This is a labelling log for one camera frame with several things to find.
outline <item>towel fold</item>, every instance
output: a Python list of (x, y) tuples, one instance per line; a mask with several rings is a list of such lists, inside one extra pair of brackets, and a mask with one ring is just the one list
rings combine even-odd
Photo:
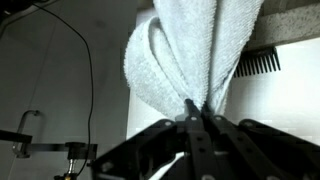
[(228, 85), (263, 0), (155, 0), (158, 16), (130, 37), (125, 73), (131, 90), (174, 118), (192, 99), (223, 110)]

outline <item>tiled wall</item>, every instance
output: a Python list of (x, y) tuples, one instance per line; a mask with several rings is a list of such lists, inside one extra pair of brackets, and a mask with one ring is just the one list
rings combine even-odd
[[(98, 154), (126, 136), (129, 89), (121, 64), (129, 32), (135, 27), (135, 6), (135, 1), (68, 0), (48, 7), (89, 43), (95, 82), (91, 130)], [(34, 136), (33, 142), (86, 142), (89, 62), (79, 37), (37, 11), (7, 28), (0, 54), (0, 129), (16, 131), (23, 112), (37, 109), (41, 116), (29, 116), (24, 131)], [(49, 180), (67, 169), (66, 153), (15, 159), (11, 145), (0, 142), (0, 179)], [(79, 179), (90, 179), (88, 168)]]

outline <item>wire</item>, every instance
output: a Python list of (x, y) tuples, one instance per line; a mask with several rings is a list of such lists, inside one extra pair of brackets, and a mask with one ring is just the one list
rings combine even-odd
[(89, 56), (89, 64), (90, 64), (90, 81), (91, 81), (91, 105), (90, 105), (90, 112), (89, 112), (89, 118), (88, 118), (88, 150), (87, 150), (87, 154), (86, 154), (86, 159), (78, 173), (77, 176), (79, 176), (84, 167), (87, 164), (88, 161), (88, 157), (89, 157), (89, 149), (90, 149), (90, 144), (91, 144), (91, 128), (90, 128), (90, 124), (91, 124), (91, 117), (92, 117), (92, 111), (93, 111), (93, 102), (94, 102), (94, 84), (93, 84), (93, 72), (92, 72), (92, 59), (91, 59), (91, 53), (90, 53), (90, 49), (89, 49), (89, 45), (87, 43), (87, 41), (84, 39), (84, 37), (77, 31), (75, 30), (72, 26), (70, 26), (67, 22), (65, 22), (63, 19), (61, 19), (58, 15), (36, 5), (33, 3), (34, 6), (38, 7), (39, 9), (51, 14), (52, 16), (56, 17), (57, 19), (59, 19), (61, 22), (63, 22), (66, 26), (68, 26), (72, 31), (74, 31), (84, 42), (84, 44), (86, 45), (87, 51), (88, 51), (88, 56)]

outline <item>comb teeth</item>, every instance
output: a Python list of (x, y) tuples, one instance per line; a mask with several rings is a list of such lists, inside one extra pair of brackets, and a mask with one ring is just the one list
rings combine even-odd
[(280, 70), (277, 50), (272, 47), (243, 52), (233, 77), (252, 76)]

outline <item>white towel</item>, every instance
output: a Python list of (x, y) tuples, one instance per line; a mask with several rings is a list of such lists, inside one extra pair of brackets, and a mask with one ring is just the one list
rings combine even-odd
[(262, 2), (154, 0), (158, 17), (140, 24), (127, 46), (131, 90), (170, 118), (187, 98), (221, 109)]

